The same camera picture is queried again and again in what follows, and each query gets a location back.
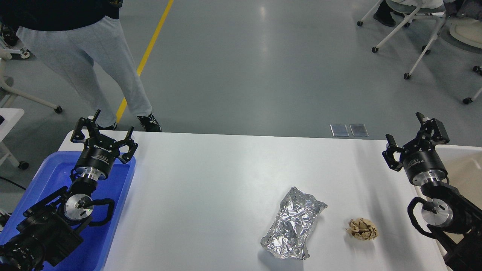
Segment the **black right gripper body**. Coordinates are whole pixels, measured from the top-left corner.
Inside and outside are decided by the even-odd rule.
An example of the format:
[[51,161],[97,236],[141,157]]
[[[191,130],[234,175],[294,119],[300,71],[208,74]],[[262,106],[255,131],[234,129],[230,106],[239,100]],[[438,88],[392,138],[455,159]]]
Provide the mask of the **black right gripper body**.
[[435,146],[432,142],[418,145],[411,142],[402,147],[402,165],[412,185],[422,186],[431,181],[442,181],[447,178],[447,170]]

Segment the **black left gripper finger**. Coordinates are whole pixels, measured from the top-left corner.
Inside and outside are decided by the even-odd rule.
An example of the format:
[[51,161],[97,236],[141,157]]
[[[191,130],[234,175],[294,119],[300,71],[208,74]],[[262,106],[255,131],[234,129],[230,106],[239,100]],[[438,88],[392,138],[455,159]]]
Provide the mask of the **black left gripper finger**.
[[[90,144],[90,143],[98,143],[101,144],[101,133],[99,131],[99,127],[96,124],[96,120],[100,115],[101,110],[97,110],[92,119],[89,118],[80,118],[72,132],[72,136],[70,141],[72,143],[83,143],[83,144]],[[82,130],[86,129],[89,133],[89,137],[83,134]]]
[[[133,132],[134,132],[134,127],[131,126],[131,128],[128,130],[126,134],[126,137],[123,140],[116,141],[112,144],[112,154],[114,155],[114,157],[118,158],[122,164],[126,164],[129,161],[131,161],[131,159],[133,158],[138,148],[138,144],[131,137]],[[124,154],[121,154],[119,149],[123,146],[127,146],[128,151],[125,152]]]

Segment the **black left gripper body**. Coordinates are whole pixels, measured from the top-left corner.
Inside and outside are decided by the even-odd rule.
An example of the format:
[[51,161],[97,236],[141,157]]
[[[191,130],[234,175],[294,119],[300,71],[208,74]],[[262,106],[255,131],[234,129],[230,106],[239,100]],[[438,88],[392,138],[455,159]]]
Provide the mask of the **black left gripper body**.
[[106,180],[115,163],[116,157],[112,154],[112,144],[116,140],[110,137],[101,137],[101,144],[84,144],[83,151],[75,164],[75,174],[91,175],[93,180]]

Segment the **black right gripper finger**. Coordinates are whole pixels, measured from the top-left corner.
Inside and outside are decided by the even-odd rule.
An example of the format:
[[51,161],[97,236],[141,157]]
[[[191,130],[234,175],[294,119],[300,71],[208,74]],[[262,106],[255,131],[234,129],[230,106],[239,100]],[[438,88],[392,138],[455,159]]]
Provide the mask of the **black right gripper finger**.
[[422,113],[417,112],[420,122],[420,130],[415,137],[415,145],[419,148],[434,148],[450,142],[444,124],[436,118],[429,119]]
[[382,156],[391,170],[399,172],[405,168],[404,159],[409,149],[408,142],[403,146],[398,146],[391,134],[386,134],[385,137],[387,139],[387,145],[386,150],[382,152]]

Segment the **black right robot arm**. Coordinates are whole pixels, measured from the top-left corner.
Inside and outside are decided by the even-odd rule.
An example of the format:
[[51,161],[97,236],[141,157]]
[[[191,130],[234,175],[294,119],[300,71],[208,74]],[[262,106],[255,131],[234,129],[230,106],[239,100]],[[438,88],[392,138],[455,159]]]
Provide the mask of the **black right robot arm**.
[[420,129],[414,139],[398,146],[391,134],[382,156],[394,171],[405,171],[409,182],[420,188],[407,212],[412,226],[437,240],[446,254],[444,263],[453,271],[480,271],[482,267],[482,211],[450,185],[448,172],[436,146],[450,139],[444,124],[416,113]]

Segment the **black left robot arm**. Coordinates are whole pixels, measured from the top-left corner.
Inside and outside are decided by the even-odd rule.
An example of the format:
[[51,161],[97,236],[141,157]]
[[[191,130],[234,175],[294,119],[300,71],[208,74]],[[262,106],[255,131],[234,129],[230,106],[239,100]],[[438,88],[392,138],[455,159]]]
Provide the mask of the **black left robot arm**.
[[100,132],[93,118],[80,118],[71,135],[83,150],[72,168],[70,186],[63,186],[24,211],[17,235],[1,245],[2,271],[41,271],[56,266],[84,241],[86,227],[100,227],[115,216],[116,199],[93,199],[98,182],[107,180],[115,161],[129,163],[138,148],[134,127],[115,140]]

